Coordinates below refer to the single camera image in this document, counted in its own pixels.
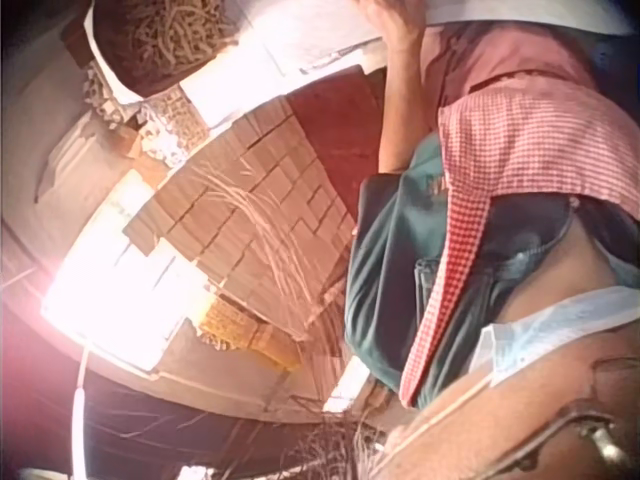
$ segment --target red gingham cloth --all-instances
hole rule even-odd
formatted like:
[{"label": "red gingham cloth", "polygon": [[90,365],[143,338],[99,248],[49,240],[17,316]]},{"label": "red gingham cloth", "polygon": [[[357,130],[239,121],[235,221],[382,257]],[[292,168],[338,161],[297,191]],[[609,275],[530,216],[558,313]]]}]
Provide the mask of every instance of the red gingham cloth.
[{"label": "red gingham cloth", "polygon": [[449,187],[447,235],[402,375],[399,395],[405,406],[446,331],[492,197],[587,195],[640,219],[640,130],[597,92],[552,78],[515,78],[441,109],[438,121]]}]

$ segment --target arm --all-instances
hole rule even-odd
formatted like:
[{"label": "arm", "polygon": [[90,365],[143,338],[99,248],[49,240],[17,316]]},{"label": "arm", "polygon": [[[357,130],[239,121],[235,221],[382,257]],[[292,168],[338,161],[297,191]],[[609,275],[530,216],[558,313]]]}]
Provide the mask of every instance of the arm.
[{"label": "arm", "polygon": [[356,1],[382,34],[388,51],[378,170],[400,173],[407,169],[415,148],[429,133],[420,74],[424,0]]}]

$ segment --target skin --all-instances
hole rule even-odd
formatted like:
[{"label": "skin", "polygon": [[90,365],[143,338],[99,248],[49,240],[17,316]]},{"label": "skin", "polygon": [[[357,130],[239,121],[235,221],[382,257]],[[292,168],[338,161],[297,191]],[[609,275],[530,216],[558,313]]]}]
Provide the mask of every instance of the skin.
[{"label": "skin", "polygon": [[[429,132],[427,92],[421,87],[420,48],[424,37],[424,4],[419,0],[357,0],[379,29],[388,47],[387,90],[379,152],[379,170],[400,173]],[[543,265],[509,298],[498,322],[508,323],[564,299],[615,285],[608,263],[577,218],[566,237]],[[593,361],[616,356],[640,357],[640,323],[589,335],[546,355],[495,388],[485,388],[446,420],[416,438],[374,478],[405,480],[460,479],[483,467],[553,417],[564,404],[584,397],[592,384]],[[445,390],[410,425],[392,433],[385,454],[455,402],[487,375],[480,369]],[[614,439],[638,452],[640,372],[626,370],[598,377],[600,400],[619,420]],[[532,473],[514,472],[500,478],[605,479],[608,472],[595,448],[566,430],[548,443]]]}]

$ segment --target man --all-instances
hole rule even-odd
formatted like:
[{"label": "man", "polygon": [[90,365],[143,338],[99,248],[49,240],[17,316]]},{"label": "man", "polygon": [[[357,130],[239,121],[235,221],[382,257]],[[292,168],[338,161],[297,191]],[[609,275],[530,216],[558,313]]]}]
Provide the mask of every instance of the man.
[{"label": "man", "polygon": [[[346,340],[424,409],[376,475],[472,477],[585,396],[637,454],[640,370],[625,363],[593,392],[601,363],[640,358],[638,126],[544,28],[425,35],[421,0],[358,4],[388,70]],[[527,478],[606,478],[593,445],[563,432]]]}]

